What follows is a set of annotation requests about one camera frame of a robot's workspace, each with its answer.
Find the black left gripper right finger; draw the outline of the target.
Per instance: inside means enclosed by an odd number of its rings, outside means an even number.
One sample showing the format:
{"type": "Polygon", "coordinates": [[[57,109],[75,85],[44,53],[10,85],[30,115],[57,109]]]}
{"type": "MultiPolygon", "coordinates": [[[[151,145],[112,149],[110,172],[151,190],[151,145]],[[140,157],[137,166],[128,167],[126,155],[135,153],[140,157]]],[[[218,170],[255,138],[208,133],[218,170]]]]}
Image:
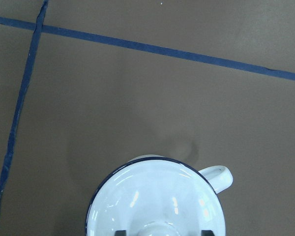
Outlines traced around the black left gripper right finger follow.
{"type": "Polygon", "coordinates": [[[202,230],[202,236],[214,236],[214,232],[212,230],[202,230]]]}

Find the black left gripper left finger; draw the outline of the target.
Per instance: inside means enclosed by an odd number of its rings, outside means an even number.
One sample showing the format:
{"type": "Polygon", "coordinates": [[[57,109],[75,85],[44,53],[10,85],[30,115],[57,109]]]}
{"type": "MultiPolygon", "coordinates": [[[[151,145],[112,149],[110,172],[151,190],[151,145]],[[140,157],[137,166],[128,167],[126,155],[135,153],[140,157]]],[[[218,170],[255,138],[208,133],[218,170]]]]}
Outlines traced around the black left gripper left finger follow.
{"type": "Polygon", "coordinates": [[[115,231],[115,236],[127,236],[126,230],[117,230],[115,231]]]}

